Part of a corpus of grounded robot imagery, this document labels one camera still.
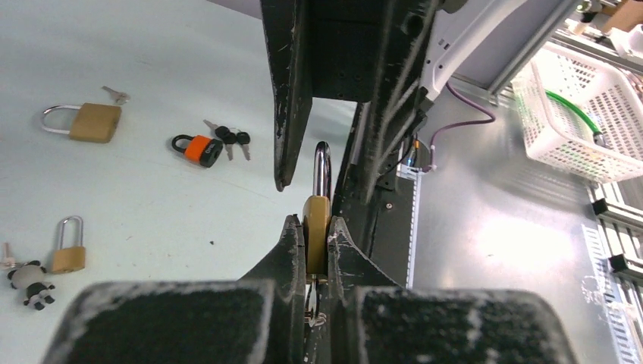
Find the small brass padlock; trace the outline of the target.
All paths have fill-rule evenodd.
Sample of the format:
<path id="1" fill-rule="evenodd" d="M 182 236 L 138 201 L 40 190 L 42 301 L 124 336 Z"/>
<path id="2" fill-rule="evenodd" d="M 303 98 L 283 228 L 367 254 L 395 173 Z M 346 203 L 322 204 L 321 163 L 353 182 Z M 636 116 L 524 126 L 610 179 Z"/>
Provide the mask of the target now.
<path id="1" fill-rule="evenodd" d="M 77 227 L 75 240 L 69 247 L 65 247 L 65 229 L 72 221 Z M 58 247 L 54 251 L 52 260 L 52 274 L 65 274 L 85 269 L 86 248 L 83 245 L 83 224 L 84 220 L 78 215 L 71 215 L 60 221 Z"/>
<path id="2" fill-rule="evenodd" d="M 327 234 L 331 219 L 331 151 L 321 141 L 315 148 L 312 195 L 303 207 L 303 232 L 306 246 L 305 322 L 309 327 L 322 325 L 319 313 L 320 286 L 327 282 Z"/>

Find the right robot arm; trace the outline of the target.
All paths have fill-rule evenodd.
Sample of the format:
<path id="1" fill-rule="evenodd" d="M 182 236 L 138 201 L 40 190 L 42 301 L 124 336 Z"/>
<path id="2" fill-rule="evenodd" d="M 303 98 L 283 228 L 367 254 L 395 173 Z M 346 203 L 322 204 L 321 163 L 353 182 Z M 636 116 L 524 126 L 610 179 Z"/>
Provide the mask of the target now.
<path id="1" fill-rule="evenodd" d="M 387 157 L 518 1 L 263 1 L 274 100 L 274 183 L 289 186 L 314 99 L 359 103 L 362 201 Z"/>

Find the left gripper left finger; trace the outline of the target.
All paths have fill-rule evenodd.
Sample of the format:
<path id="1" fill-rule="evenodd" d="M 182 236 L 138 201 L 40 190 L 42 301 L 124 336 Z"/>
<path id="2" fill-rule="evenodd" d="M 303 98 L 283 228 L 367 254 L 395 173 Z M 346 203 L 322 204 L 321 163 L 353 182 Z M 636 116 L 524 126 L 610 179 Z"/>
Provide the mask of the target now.
<path id="1" fill-rule="evenodd" d="M 67 308 L 45 363 L 301 363 L 303 227 L 235 281 L 112 281 Z"/>

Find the black keys bunch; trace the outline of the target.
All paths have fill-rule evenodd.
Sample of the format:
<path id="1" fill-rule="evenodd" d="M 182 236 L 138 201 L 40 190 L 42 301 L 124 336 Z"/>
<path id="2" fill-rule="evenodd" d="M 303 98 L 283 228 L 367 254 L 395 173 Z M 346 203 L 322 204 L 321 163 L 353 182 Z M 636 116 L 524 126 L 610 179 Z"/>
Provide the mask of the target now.
<path id="1" fill-rule="evenodd" d="M 249 150 L 249 145 L 251 143 L 251 136 L 242 130 L 234 131 L 229 127 L 224 125 L 214 124 L 211 121 L 203 120 L 203 123 L 207 125 L 213 132 L 214 135 L 223 142 L 224 149 L 227 153 L 227 158 L 231 161 L 234 159 L 234 145 L 240 146 L 243 157 L 247 160 L 251 160 L 251 154 Z"/>

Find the orange black padlock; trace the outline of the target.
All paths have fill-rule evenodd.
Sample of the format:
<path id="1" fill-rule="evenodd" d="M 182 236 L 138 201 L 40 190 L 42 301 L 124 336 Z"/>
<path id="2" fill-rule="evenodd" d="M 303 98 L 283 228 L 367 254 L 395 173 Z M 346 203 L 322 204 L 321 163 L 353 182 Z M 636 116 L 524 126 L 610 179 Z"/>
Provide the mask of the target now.
<path id="1" fill-rule="evenodd" d="M 171 148 L 182 154 L 185 159 L 201 167 L 210 168 L 217 162 L 223 150 L 223 143 L 203 135 L 180 134 L 171 140 Z"/>

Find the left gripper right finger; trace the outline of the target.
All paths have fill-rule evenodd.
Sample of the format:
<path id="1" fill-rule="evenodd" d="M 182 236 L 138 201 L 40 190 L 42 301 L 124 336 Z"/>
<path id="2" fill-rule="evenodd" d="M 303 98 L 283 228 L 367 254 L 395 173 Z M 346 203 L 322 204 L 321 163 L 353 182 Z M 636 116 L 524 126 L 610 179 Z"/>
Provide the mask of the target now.
<path id="1" fill-rule="evenodd" d="M 525 290 L 397 285 L 353 242 L 328 227 L 333 363 L 574 363 L 558 315 Z"/>

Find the large brass padlock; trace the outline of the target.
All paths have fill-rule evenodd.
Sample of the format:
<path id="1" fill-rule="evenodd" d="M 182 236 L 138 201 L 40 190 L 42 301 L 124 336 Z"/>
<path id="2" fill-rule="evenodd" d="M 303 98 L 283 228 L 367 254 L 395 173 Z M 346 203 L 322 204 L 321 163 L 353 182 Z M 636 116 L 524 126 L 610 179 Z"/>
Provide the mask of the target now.
<path id="1" fill-rule="evenodd" d="M 76 116 L 69 129 L 50 127 L 46 118 L 54 111 L 72 110 Z M 82 105 L 53 105 L 39 115 L 41 128 L 49 133 L 66 135 L 70 140 L 91 143 L 109 143 L 122 115 L 119 105 L 83 103 Z"/>

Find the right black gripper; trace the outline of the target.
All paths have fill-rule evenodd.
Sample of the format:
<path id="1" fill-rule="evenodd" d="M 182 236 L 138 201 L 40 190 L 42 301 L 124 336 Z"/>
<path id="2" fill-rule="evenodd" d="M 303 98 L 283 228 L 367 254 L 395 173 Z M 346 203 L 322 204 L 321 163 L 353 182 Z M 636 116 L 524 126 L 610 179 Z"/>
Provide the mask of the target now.
<path id="1" fill-rule="evenodd" d="M 274 182 L 292 182 L 312 99 L 360 103 L 347 172 L 370 202 L 420 99 L 438 1 L 261 1 L 274 97 Z"/>

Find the silver key of large padlock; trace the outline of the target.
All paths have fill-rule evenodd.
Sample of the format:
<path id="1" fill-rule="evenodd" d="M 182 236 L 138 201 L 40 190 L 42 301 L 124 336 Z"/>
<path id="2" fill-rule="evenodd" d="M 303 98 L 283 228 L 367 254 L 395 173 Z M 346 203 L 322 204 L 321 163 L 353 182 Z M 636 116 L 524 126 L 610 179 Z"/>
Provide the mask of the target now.
<path id="1" fill-rule="evenodd" d="M 124 105 L 130 101 L 130 95 L 127 93 L 117 91 L 108 86 L 102 86 L 101 89 L 103 89 L 110 95 L 115 105 Z"/>

